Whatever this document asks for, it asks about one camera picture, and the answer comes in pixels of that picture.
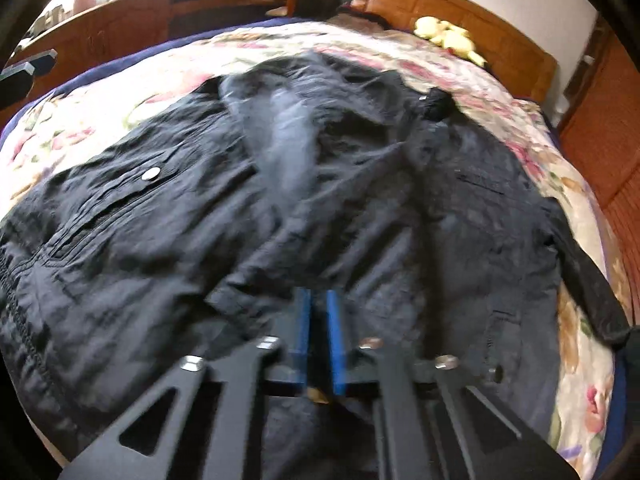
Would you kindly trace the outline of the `wooden headboard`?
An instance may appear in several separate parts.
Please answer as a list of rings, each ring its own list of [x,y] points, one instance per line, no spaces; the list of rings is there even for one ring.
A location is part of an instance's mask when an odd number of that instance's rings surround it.
[[[352,0],[352,7],[385,18],[393,28],[411,30],[418,18],[434,16],[469,31],[491,73],[512,96],[544,102],[558,68],[555,58],[533,40],[469,0]]]

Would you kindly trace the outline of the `louvered wooden wardrobe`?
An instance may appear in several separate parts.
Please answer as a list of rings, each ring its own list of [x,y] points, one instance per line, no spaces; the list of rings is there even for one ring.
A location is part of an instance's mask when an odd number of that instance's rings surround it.
[[[639,317],[639,70],[600,16],[567,86],[574,93],[559,125],[561,148],[586,178],[620,243]]]

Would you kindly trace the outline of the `wooden desk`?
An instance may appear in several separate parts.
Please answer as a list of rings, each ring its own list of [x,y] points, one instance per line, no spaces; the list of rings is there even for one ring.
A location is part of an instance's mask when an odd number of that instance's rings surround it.
[[[23,61],[53,49],[50,73],[38,78],[29,96],[1,112],[7,122],[27,102],[94,66],[169,40],[263,20],[286,0],[114,0],[70,18],[39,36],[10,59]]]

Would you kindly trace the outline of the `yellow plush toy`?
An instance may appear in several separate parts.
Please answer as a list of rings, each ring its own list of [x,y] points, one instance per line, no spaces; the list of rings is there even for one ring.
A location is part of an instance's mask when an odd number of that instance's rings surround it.
[[[421,16],[414,23],[413,33],[458,58],[483,68],[487,65],[487,61],[477,52],[470,33],[446,20],[434,16]]]

